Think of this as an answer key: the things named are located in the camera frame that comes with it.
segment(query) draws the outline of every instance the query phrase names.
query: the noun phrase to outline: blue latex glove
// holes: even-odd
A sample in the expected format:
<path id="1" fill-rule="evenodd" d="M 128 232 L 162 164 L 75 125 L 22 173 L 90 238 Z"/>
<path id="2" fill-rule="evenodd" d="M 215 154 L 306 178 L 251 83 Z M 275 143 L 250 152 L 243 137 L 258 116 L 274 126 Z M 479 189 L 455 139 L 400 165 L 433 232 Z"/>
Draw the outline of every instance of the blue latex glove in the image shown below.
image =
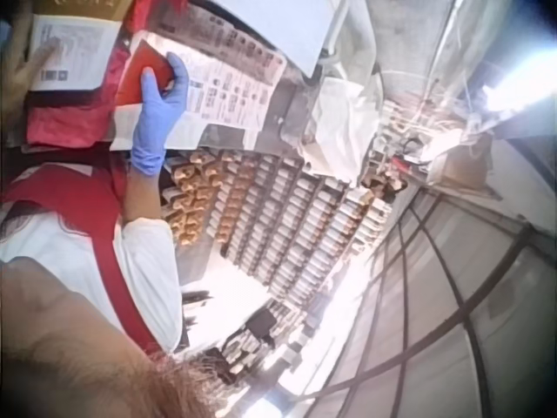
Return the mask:
<path id="1" fill-rule="evenodd" d="M 133 132 L 131 165 L 147 176 L 157 176 L 164 163 L 164 143 L 185 111 L 190 78 L 182 60 L 171 52 L 166 56 L 174 70 L 174 86 L 164 97 L 158 92 L 151 68 L 141 76 L 143 109 Z"/>

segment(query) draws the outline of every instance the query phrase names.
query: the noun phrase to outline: paper document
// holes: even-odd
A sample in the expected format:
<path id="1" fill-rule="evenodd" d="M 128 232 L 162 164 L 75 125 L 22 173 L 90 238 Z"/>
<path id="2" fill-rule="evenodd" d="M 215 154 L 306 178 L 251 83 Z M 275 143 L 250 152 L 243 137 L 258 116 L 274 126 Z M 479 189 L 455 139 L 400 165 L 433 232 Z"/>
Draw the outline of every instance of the paper document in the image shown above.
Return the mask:
<path id="1" fill-rule="evenodd" d="M 86 17 L 35 15 L 30 53 L 52 37 L 61 41 L 57 52 L 39 72 L 32 91 L 91 91 L 100 87 L 120 22 Z"/>
<path id="2" fill-rule="evenodd" d="M 286 67 L 286 60 L 280 54 L 272 53 L 272 60 L 280 63 L 273 71 L 261 73 L 265 81 L 258 81 L 217 59 L 218 54 L 209 56 L 191 46 L 145 30 L 138 32 L 132 39 L 132 54 L 142 41 L 147 42 L 163 55 L 169 51 L 176 53 L 184 61 L 190 76 L 186 112 L 169 136 L 167 148 L 180 150 L 197 148 L 208 124 L 250 131 L 263 129 L 271 96 Z M 219 48 L 232 54 L 231 49 L 225 44 L 221 44 Z M 141 104 L 130 104 L 116 109 L 117 135 L 112 150 L 131 148 L 131 137 L 141 108 Z"/>
<path id="3" fill-rule="evenodd" d="M 190 5 L 181 13 L 161 2 L 158 24 L 152 30 L 216 57 L 256 80 L 274 85 L 282 76 L 285 57 L 210 11 Z"/>
<path id="4" fill-rule="evenodd" d="M 283 51 L 308 77 L 338 7 L 333 0 L 254 2 L 212 0 Z"/>

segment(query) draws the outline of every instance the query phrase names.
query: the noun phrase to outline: red apron strap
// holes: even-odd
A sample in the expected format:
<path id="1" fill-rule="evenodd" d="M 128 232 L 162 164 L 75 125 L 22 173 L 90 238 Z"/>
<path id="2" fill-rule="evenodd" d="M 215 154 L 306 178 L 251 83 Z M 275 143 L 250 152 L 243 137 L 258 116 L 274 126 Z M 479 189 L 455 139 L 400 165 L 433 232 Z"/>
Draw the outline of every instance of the red apron strap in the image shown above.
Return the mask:
<path id="1" fill-rule="evenodd" d="M 18 180 L 3 201 L 26 200 L 57 212 L 91 237 L 104 288 L 128 336 L 147 354 L 161 351 L 131 297 L 114 252 L 114 227 L 120 205 L 107 172 L 89 177 L 60 165 L 43 165 L 27 179 Z"/>

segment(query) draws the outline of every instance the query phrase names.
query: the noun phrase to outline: barcode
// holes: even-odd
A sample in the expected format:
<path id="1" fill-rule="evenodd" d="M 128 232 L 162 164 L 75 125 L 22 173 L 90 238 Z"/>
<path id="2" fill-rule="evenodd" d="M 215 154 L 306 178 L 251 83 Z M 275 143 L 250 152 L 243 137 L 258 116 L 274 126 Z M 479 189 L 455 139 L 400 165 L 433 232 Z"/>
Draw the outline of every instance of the barcode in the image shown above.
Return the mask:
<path id="1" fill-rule="evenodd" d="M 207 107 L 213 107 L 215 105 L 215 99 L 217 98 L 217 89 L 209 89 L 207 92 L 207 99 L 205 100 L 205 105 Z"/>
<path id="2" fill-rule="evenodd" d="M 238 96 L 231 96 L 228 102 L 228 112 L 233 113 L 236 111 L 236 104 L 238 103 Z"/>
<path id="3" fill-rule="evenodd" d="M 69 75 L 67 70 L 42 70 L 41 81 L 68 81 Z"/>

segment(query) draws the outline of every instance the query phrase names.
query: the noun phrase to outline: wall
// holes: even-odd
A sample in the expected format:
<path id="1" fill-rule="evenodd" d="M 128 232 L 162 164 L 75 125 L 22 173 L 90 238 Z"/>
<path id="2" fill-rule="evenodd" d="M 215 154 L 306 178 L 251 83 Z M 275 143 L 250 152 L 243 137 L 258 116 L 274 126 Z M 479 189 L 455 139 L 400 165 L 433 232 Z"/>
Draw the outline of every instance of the wall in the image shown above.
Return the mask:
<path id="1" fill-rule="evenodd" d="M 555 254 L 534 247 L 527 226 L 423 191 L 399 224 L 375 253 L 325 394 L 289 416 L 532 416 L 557 384 Z M 391 361 L 404 346 L 414 355 Z"/>

